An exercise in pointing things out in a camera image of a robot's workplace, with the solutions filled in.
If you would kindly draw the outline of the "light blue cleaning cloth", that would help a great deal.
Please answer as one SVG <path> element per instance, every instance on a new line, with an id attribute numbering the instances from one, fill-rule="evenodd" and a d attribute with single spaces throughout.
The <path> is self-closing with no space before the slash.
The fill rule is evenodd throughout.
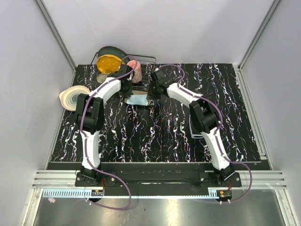
<path id="1" fill-rule="evenodd" d="M 147 94 L 136 94 L 132 95 L 130 98 L 125 99 L 125 103 L 128 105 L 141 105 L 148 106 L 149 100 L 147 99 Z"/>

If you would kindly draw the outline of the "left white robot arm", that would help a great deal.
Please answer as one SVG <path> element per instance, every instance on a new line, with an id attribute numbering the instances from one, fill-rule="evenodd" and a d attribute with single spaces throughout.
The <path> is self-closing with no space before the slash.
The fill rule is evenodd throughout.
<path id="1" fill-rule="evenodd" d="M 76 105 L 76 124 L 83 145 L 83 160 L 80 176 L 91 186 L 97 186 L 102 180 L 98 140 L 104 124 L 104 104 L 118 92 L 131 95 L 132 74 L 134 69 L 121 65 L 119 70 L 110 73 L 105 81 L 89 94 L 80 94 Z"/>

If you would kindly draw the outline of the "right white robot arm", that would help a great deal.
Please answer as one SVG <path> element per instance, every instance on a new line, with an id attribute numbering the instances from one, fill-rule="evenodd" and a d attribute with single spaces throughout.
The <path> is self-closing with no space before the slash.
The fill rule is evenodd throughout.
<path id="1" fill-rule="evenodd" d="M 162 95 L 173 98 L 189 108 L 190 124 L 196 132 L 201 134 L 212 157 L 214 182 L 218 186 L 225 186 L 230 182 L 230 177 L 235 171 L 222 144 L 221 111 L 212 101 L 183 87 L 158 69 L 151 74 L 148 97 L 160 99 Z"/>

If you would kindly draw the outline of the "pink patterned cup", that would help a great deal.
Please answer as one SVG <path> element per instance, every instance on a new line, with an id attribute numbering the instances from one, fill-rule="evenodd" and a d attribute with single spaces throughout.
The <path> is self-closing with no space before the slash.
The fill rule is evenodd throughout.
<path id="1" fill-rule="evenodd" d="M 134 74 L 132 76 L 132 83 L 139 83 L 142 81 L 142 70 L 139 61 L 131 60 L 127 63 L 128 66 L 134 69 Z"/>

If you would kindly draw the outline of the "grey patterned small plate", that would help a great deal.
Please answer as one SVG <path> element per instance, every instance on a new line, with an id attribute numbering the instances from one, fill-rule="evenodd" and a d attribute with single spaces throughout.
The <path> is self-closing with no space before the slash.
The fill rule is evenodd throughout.
<path id="1" fill-rule="evenodd" d="M 99 73 L 96 75 L 96 81 L 98 83 L 104 83 L 104 81 L 107 79 L 108 77 L 108 73 Z"/>

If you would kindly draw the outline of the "yellow dotted plate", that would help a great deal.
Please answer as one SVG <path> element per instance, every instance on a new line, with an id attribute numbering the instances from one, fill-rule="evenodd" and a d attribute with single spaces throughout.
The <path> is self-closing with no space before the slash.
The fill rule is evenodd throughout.
<path id="1" fill-rule="evenodd" d="M 97 69 L 101 73 L 113 73 L 118 71 L 120 64 L 121 58 L 111 54 L 99 56 L 96 62 Z"/>

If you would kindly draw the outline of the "dark green plate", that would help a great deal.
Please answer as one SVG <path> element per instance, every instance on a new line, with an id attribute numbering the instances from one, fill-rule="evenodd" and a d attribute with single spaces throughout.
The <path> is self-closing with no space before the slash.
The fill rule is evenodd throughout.
<path id="1" fill-rule="evenodd" d="M 127 56 L 127 53 L 114 46 L 105 46 L 100 48 L 99 51 L 97 52 L 97 57 L 101 57 L 104 55 L 113 55 L 118 57 L 120 60 L 122 60 L 124 57 Z"/>

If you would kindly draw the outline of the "cream bowl with rings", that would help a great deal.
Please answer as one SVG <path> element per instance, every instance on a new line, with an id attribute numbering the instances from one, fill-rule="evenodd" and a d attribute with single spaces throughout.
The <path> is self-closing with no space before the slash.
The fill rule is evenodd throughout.
<path id="1" fill-rule="evenodd" d="M 76 104 L 79 94 L 89 94 L 90 90 L 81 85 L 76 85 L 68 88 L 65 91 L 62 91 L 59 94 L 59 99 L 62 107 L 65 110 L 74 112 L 76 110 Z"/>

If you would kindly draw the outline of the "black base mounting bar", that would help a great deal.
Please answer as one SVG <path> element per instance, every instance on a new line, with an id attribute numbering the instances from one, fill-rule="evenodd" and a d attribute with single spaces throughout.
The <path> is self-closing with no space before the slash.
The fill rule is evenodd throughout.
<path id="1" fill-rule="evenodd" d="M 76 173 L 75 186 L 101 186 L 113 187 L 121 182 L 115 177 L 120 177 L 125 183 L 154 184 L 154 183 L 179 183 L 199 187 L 231 187 L 242 186 L 240 175 L 233 167 L 219 172 L 211 163 L 112 163 L 103 162 L 101 174 L 94 170 L 80 167 Z"/>

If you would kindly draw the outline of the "white frame sunglasses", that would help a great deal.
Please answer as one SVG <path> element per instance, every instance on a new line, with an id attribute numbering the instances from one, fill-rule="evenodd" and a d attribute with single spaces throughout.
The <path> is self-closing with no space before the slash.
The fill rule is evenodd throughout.
<path id="1" fill-rule="evenodd" d="M 192 139 L 203 138 L 203 135 L 194 128 L 194 126 L 192 125 L 192 122 L 189 122 L 189 128 L 190 128 L 190 135 L 191 135 Z"/>

